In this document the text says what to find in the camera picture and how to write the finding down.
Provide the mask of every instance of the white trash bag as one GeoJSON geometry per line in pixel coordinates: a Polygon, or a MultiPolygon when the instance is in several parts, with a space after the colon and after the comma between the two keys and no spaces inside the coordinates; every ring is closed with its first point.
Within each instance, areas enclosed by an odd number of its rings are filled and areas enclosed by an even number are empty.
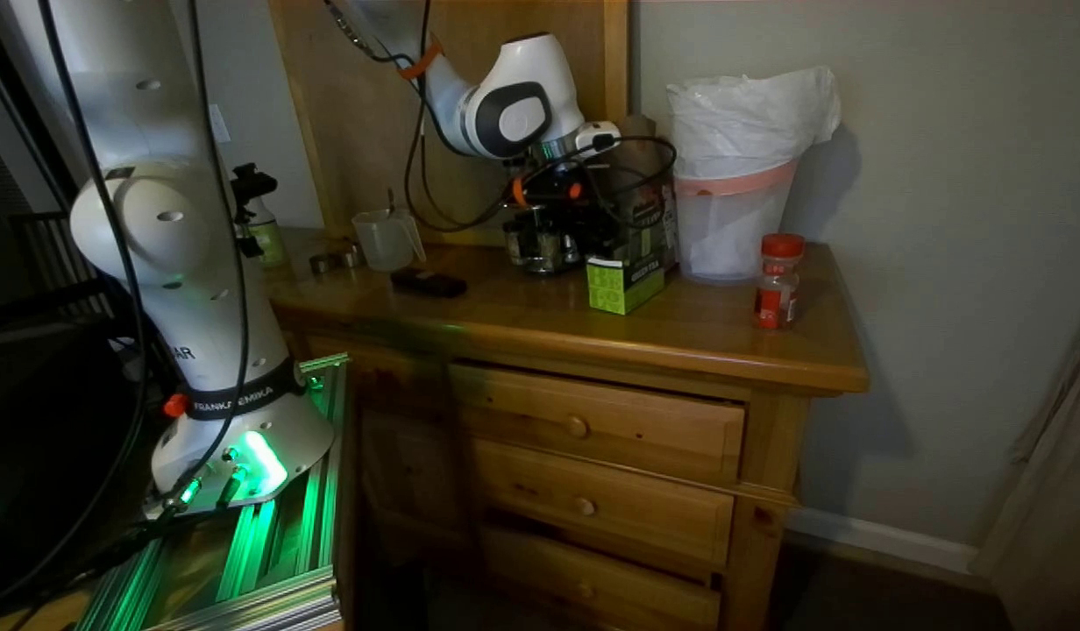
{"type": "Polygon", "coordinates": [[[841,124],[831,71],[698,76],[671,85],[671,106],[680,269],[759,277],[759,244],[781,224],[800,154],[841,124]]]}

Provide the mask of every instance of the drawer handle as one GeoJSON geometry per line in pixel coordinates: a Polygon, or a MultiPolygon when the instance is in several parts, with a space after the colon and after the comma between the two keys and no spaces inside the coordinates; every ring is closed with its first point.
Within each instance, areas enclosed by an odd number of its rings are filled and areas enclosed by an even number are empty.
{"type": "Polygon", "coordinates": [[[577,512],[580,512],[580,517],[597,517],[599,504],[597,504],[594,498],[580,493],[580,498],[577,498],[577,512]]]}
{"type": "Polygon", "coordinates": [[[585,436],[591,436],[591,421],[580,417],[580,414],[572,414],[572,417],[570,417],[570,432],[572,432],[577,438],[585,438],[585,436]]]}

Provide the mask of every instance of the wooden cabinet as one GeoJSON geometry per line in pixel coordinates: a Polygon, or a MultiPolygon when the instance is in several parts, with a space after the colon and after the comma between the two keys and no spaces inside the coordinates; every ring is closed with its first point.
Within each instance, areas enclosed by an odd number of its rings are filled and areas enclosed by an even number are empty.
{"type": "Polygon", "coordinates": [[[760,626],[809,401],[867,388],[831,254],[786,332],[751,326],[754,288],[675,279],[621,320],[497,248],[432,265],[467,299],[275,288],[306,349],[350,354],[371,518],[599,626],[760,626]]]}

